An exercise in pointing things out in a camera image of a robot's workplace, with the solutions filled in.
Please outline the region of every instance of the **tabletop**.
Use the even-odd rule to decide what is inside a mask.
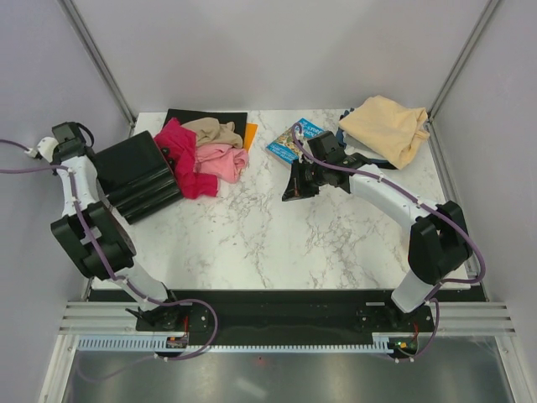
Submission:
[[[250,111],[258,125],[238,183],[218,196],[183,199],[122,225],[138,262],[170,289],[391,289],[409,270],[409,234],[375,206],[323,186],[311,199],[282,202],[289,167],[265,147],[301,118],[334,133],[342,110]],[[156,135],[166,113],[140,113],[134,133]],[[359,150],[353,139],[347,153]],[[403,170],[386,175],[438,202],[442,193],[428,144]],[[466,279],[465,266],[451,278]],[[95,280],[94,289],[116,288]],[[448,284],[446,288],[467,288]]]

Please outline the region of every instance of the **pink cloth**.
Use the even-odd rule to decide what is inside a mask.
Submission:
[[[176,118],[171,119],[154,138],[160,149],[169,149],[167,158],[175,161],[175,179],[183,195],[196,199],[199,195],[216,196],[218,178],[194,172],[196,162],[196,133],[182,128]]]
[[[245,149],[236,149],[230,144],[206,144],[196,150],[194,170],[235,183],[247,163],[248,153]]]

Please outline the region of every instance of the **book cover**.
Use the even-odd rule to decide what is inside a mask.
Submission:
[[[306,139],[312,139],[317,134],[325,131],[304,118],[299,120],[297,123],[300,123],[302,126],[302,133]],[[299,149],[297,149],[295,143],[293,143],[291,128],[285,130],[282,134],[280,134],[280,136],[278,136],[278,138],[276,138],[275,141],[270,143],[267,146],[267,151],[289,166],[291,166],[293,160],[299,158],[300,155]]]

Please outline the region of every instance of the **white marble table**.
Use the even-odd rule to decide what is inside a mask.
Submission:
[[[335,132],[340,114],[249,112],[248,121],[258,124],[258,132],[237,184],[221,181],[217,198],[184,199],[132,226],[122,221],[138,262],[174,289],[397,287],[409,270],[408,234],[375,206],[329,186],[311,199],[281,201],[289,169],[265,146],[300,118]],[[134,132],[157,134],[165,116],[140,113]],[[445,200],[428,144],[404,170],[387,174],[423,197]],[[465,267],[451,277],[466,279]],[[93,284],[115,287],[98,280]]]

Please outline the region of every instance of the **gray wall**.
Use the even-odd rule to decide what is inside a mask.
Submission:
[[[537,376],[537,2],[503,2],[436,121],[489,267]]]
[[[486,0],[75,0],[130,106],[429,107]]]
[[[84,123],[97,148],[127,124],[55,0],[1,0],[0,138],[34,145],[66,120]],[[0,166],[39,166],[0,144]],[[33,402],[67,299],[82,278],[50,233],[60,217],[60,180],[0,175],[0,400]]]

